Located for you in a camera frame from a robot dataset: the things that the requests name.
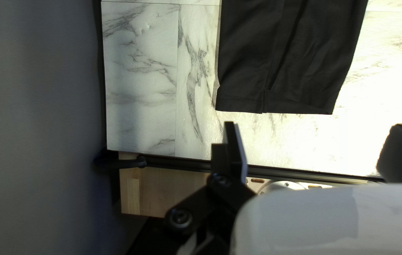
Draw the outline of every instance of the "gray wall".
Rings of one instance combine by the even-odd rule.
[[[89,0],[0,0],[0,254],[117,254],[142,219],[111,206]]]

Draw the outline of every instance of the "black fabric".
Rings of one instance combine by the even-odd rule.
[[[218,111],[332,114],[368,0],[223,0]]]

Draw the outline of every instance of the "wooden block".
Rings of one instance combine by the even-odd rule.
[[[120,153],[120,158],[132,157]],[[203,187],[208,176],[208,173],[155,167],[121,169],[122,212],[164,217],[168,209]]]
[[[125,191],[122,212],[140,215],[140,179],[125,178],[124,186],[121,184],[121,190]]]

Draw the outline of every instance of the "screw head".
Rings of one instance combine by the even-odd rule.
[[[192,222],[192,214],[185,209],[172,209],[170,220],[174,227],[184,228]]]
[[[229,178],[226,176],[223,176],[223,175],[215,176],[214,181],[223,187],[228,187],[231,184],[231,181],[229,180]]]

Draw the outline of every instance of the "white marble tile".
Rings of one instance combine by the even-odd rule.
[[[189,21],[181,20],[188,33]],[[190,40],[204,43],[198,31],[209,30],[205,38],[212,45],[214,32],[204,23],[186,25],[199,34]],[[200,49],[207,47],[191,45],[192,54],[179,46],[179,62],[190,61],[184,70],[178,66],[176,156],[209,159],[210,144],[221,142],[223,121],[234,121],[249,164],[364,176],[374,173],[390,127],[402,123],[402,12],[367,12],[333,115],[217,112],[210,99],[213,57],[205,54],[200,61],[199,52],[206,51]]]
[[[179,0],[179,4],[221,5],[221,0]]]
[[[222,124],[212,111],[218,6],[182,5],[179,13],[176,156],[206,158]]]
[[[221,0],[108,0],[108,2],[124,3],[152,3],[152,4],[195,4],[195,5],[220,5]]]
[[[402,12],[402,0],[368,0],[367,10]]]
[[[107,2],[147,3],[147,4],[178,4],[179,0],[108,0]]]
[[[110,150],[174,155],[178,11],[102,3]]]

